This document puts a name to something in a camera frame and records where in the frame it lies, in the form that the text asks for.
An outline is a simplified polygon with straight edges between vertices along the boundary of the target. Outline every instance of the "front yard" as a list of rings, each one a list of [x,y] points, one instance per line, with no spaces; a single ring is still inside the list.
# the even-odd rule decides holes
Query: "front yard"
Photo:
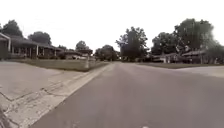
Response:
[[[220,64],[181,64],[181,63],[140,63],[140,65],[169,68],[169,69],[180,69],[180,68],[191,68],[191,67],[208,67],[208,66],[224,66]]]
[[[90,61],[89,68],[85,68],[85,60],[12,60],[38,67],[60,70],[73,70],[87,72],[89,70],[107,65],[107,62]]]

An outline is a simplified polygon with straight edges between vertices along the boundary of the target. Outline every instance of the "green tree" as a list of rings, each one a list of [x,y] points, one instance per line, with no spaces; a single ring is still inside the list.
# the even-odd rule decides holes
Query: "green tree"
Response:
[[[161,32],[158,36],[152,39],[153,47],[152,54],[161,55],[177,52],[177,38],[174,34]]]
[[[2,25],[0,24],[0,32],[2,32]]]
[[[85,49],[87,49],[85,41],[81,40],[76,44],[76,50],[85,50]]]
[[[75,50],[70,48],[70,49],[68,49],[68,51],[74,52]]]
[[[216,41],[207,48],[205,55],[210,63],[214,63],[215,60],[219,63],[224,63],[224,47]]]
[[[200,49],[212,45],[212,30],[213,26],[208,21],[186,19],[175,26],[174,34],[189,48]]]
[[[63,45],[59,45],[58,48],[60,48],[60,49],[62,49],[62,50],[64,50],[64,51],[67,50],[67,48],[66,48],[65,46],[63,46]]]
[[[115,51],[115,53],[116,53],[116,58],[119,59],[121,57],[121,52]]]
[[[79,41],[77,44],[76,44],[76,48],[75,48],[76,51],[78,52],[81,52],[83,54],[92,54],[93,50],[91,50],[85,43],[85,41]]]
[[[116,51],[111,45],[104,45],[96,49],[95,56],[100,60],[114,61],[118,58]]]
[[[116,43],[120,47],[121,57],[127,58],[128,61],[134,61],[147,54],[146,48],[147,37],[142,28],[134,28],[126,30],[126,34],[120,36]]]
[[[49,45],[51,44],[51,37],[46,32],[41,32],[41,31],[34,32],[33,34],[30,34],[28,36],[28,39],[35,42],[39,42],[39,43],[44,43]]]
[[[23,37],[22,31],[15,20],[9,20],[9,22],[3,26],[2,33]]]

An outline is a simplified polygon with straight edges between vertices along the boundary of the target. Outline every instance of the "street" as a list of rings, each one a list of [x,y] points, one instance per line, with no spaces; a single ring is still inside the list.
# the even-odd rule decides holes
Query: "street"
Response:
[[[223,128],[224,79],[115,63],[31,128]]]

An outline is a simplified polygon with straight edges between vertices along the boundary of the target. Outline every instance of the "overcast sky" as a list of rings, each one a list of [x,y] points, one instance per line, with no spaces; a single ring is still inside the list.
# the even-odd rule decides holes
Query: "overcast sky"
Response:
[[[224,44],[221,0],[0,0],[0,23],[15,19],[23,35],[50,34],[52,43],[75,48],[84,40],[92,49],[114,43],[126,28],[141,27],[147,45],[160,32],[172,32],[186,18],[208,20],[215,39]]]

